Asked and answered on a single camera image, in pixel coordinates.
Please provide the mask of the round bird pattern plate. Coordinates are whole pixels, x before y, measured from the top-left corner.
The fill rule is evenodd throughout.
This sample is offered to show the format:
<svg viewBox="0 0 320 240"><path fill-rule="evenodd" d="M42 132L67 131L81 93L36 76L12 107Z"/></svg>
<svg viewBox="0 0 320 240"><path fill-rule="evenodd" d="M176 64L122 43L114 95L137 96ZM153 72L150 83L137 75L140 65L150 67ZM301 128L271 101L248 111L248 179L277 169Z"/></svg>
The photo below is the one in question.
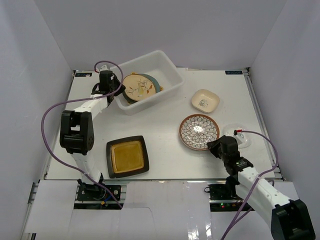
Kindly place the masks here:
<svg viewBox="0 0 320 240"><path fill-rule="evenodd" d="M155 95L154 84L147 78L140 75L128 75L123 80L125 94L133 101L141 101Z"/></svg>

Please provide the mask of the brown petal pattern plate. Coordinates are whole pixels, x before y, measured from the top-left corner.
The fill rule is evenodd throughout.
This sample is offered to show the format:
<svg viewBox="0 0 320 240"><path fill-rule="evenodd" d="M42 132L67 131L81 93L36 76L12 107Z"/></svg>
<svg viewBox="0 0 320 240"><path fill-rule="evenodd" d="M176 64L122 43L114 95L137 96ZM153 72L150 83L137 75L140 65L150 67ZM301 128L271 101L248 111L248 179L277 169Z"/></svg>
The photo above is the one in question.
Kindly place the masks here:
<svg viewBox="0 0 320 240"><path fill-rule="evenodd" d="M182 143L188 148L205 151L208 149L207 143L220 137L220 129L211 117L204 114L192 114L180 123L178 134Z"/></svg>

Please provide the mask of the blue-grey round plate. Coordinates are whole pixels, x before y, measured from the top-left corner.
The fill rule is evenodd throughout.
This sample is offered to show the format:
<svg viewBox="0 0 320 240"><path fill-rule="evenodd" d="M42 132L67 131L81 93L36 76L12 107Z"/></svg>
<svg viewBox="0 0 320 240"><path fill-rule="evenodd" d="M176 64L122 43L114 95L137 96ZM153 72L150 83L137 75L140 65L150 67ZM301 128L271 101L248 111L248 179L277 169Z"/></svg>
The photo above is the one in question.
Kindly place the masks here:
<svg viewBox="0 0 320 240"><path fill-rule="evenodd" d="M131 73L123 80L125 90L122 93L128 103L133 104L147 99L162 90L158 81L151 75Z"/></svg>

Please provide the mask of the woven bamboo plate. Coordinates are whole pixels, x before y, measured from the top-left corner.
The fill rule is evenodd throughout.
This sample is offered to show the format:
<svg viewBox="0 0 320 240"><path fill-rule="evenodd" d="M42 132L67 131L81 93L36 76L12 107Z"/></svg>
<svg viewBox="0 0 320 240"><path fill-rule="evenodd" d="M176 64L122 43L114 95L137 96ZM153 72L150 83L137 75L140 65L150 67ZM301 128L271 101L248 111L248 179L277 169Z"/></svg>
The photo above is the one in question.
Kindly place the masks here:
<svg viewBox="0 0 320 240"><path fill-rule="evenodd" d="M153 83L157 93L164 90L164 88L159 84L159 82L153 76L151 76L149 74L132 72L130 75L131 76L137 75L137 76L142 76L142 77L147 78L148 80L150 80Z"/></svg>

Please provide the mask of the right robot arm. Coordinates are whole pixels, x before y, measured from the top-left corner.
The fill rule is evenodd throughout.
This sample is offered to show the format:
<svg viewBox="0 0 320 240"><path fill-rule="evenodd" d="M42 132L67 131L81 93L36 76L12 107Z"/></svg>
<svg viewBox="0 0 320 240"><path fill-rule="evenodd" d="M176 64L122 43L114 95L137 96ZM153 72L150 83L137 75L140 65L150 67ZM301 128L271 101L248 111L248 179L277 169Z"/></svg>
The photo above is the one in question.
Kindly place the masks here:
<svg viewBox="0 0 320 240"><path fill-rule="evenodd" d="M221 136L208 142L207 148L216 158L222 160L228 173L226 195L242 205L226 229L228 234L243 216L240 214L249 205L268 225L275 240L314 240L315 230L306 204L282 194L263 176L253 164L240 155L238 143L233 136Z"/></svg>

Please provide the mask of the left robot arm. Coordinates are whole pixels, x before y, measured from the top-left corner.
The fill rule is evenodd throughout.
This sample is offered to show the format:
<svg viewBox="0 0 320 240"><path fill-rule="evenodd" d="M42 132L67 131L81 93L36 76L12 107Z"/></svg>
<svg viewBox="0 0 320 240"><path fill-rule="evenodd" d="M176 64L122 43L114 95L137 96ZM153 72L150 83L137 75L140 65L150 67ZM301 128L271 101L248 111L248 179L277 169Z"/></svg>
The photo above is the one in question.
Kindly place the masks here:
<svg viewBox="0 0 320 240"><path fill-rule="evenodd" d="M103 174L90 153L95 142L93 122L124 90L125 87L111 70L102 70L90 99L73 110L64 110L61 115L60 146L74 159L76 168L80 169L82 182L91 184L88 193L96 200L105 196L106 187L100 184Z"/></svg>

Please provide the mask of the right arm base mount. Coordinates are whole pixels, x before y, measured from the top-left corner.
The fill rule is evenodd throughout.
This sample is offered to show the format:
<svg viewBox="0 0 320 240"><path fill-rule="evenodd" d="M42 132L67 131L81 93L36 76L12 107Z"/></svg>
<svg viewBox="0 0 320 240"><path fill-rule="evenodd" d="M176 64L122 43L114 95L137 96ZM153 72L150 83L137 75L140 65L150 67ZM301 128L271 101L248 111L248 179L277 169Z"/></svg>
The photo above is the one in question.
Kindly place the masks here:
<svg viewBox="0 0 320 240"><path fill-rule="evenodd" d="M237 212L244 201L236 195L232 180L212 180L203 191L208 194L212 213Z"/></svg>

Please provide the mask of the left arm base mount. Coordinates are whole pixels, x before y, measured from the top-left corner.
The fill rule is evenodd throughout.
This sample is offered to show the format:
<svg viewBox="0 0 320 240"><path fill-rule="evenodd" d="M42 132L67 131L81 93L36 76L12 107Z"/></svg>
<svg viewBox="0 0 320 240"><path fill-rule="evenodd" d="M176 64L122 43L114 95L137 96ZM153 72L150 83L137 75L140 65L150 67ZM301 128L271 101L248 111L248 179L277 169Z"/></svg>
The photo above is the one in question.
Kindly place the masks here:
<svg viewBox="0 0 320 240"><path fill-rule="evenodd" d="M78 189L77 189L77 201L102 201L102 200L113 200L110 193L106 191L104 188L97 186L96 184L84 183L81 179L77 180ZM105 185L104 177L101 174L99 184L105 186L119 201L121 199L121 185Z"/></svg>

